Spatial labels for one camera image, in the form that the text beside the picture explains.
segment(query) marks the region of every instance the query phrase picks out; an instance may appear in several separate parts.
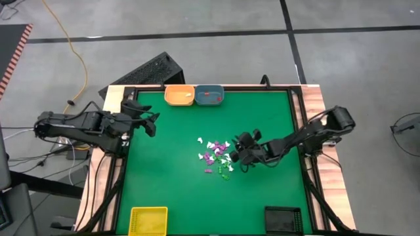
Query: gray floor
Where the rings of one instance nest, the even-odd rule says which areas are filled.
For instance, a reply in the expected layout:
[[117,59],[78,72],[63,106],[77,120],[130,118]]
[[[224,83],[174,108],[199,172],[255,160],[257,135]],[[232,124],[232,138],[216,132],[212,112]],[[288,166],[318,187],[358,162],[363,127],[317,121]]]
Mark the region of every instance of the gray floor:
[[[72,37],[226,30],[285,29],[277,0],[56,0],[48,1]],[[420,3],[400,0],[287,0],[295,29],[420,25]],[[63,37],[39,0],[0,24],[32,23],[31,38]],[[389,126],[419,111],[420,31],[296,35],[308,83],[320,84],[327,107],[347,107],[357,127],[338,145],[345,184],[360,231],[418,235],[420,159],[398,149]],[[89,86],[76,108],[97,91],[167,51],[187,83],[298,83],[286,35],[202,37],[75,43],[89,70]],[[26,45],[0,103],[4,126],[31,126],[45,110],[61,112],[83,84],[83,71],[66,43]],[[5,136],[14,131],[5,130]],[[398,137],[420,154],[413,132]],[[31,133],[7,140],[12,158],[45,153],[50,144]],[[16,167],[23,171],[26,163]],[[51,158],[35,176],[68,168]]]

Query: orange bowl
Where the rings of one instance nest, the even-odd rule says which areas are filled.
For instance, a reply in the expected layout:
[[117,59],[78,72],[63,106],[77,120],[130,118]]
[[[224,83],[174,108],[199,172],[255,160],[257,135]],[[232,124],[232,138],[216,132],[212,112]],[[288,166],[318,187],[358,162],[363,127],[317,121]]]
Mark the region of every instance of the orange bowl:
[[194,86],[167,85],[165,101],[171,106],[191,106],[194,103]]

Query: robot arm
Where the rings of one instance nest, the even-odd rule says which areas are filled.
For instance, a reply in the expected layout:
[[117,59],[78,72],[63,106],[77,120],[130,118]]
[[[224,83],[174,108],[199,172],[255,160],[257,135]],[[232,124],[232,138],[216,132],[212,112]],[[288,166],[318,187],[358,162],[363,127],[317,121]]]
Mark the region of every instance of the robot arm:
[[[97,111],[85,111],[93,104]],[[110,155],[122,155],[123,135],[134,128],[143,126],[146,133],[153,137],[156,133],[154,122],[159,113],[148,110],[151,106],[141,106],[136,101],[125,100],[121,103],[121,113],[111,114],[102,111],[94,102],[89,102],[83,111],[77,115],[64,115],[44,111],[34,125],[37,137],[44,140],[46,137],[65,137],[77,140],[93,147],[99,147]],[[144,113],[151,116],[140,118]]]
[[[324,116],[327,116],[325,125],[321,121]],[[322,152],[324,142],[341,141],[341,136],[351,132],[355,126],[356,124],[347,109],[336,106],[311,118],[297,132],[285,138],[258,144],[261,139],[259,130],[254,130],[253,136],[244,132],[239,137],[236,136],[236,140],[233,140],[236,151],[233,151],[230,156],[233,162],[240,161],[245,166],[262,163],[274,167],[284,155],[289,153],[291,148],[302,145],[307,154],[319,154]]]

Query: green table surface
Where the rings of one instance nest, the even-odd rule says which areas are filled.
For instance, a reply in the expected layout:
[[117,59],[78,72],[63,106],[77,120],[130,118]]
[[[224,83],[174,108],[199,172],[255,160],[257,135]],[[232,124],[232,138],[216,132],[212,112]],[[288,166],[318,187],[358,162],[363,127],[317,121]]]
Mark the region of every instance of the green table surface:
[[292,133],[286,92],[226,92],[220,106],[170,106],[162,92],[141,92],[138,101],[161,115],[155,137],[140,128],[131,140],[117,234],[128,233],[132,207],[168,207],[168,234],[265,234],[265,206],[300,207],[304,232],[312,233],[296,149],[276,168],[259,164],[243,173],[234,163],[233,172],[223,169],[228,181],[220,164],[208,167],[198,157],[212,152],[208,141],[232,143],[255,128],[261,141]]

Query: blue plastic bin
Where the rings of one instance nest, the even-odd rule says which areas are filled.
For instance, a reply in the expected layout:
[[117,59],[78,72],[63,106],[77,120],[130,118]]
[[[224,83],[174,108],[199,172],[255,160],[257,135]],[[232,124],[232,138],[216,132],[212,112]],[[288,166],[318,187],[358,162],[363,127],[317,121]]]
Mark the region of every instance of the blue plastic bin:
[[198,85],[194,100],[201,106],[217,106],[224,99],[224,89],[220,85]]

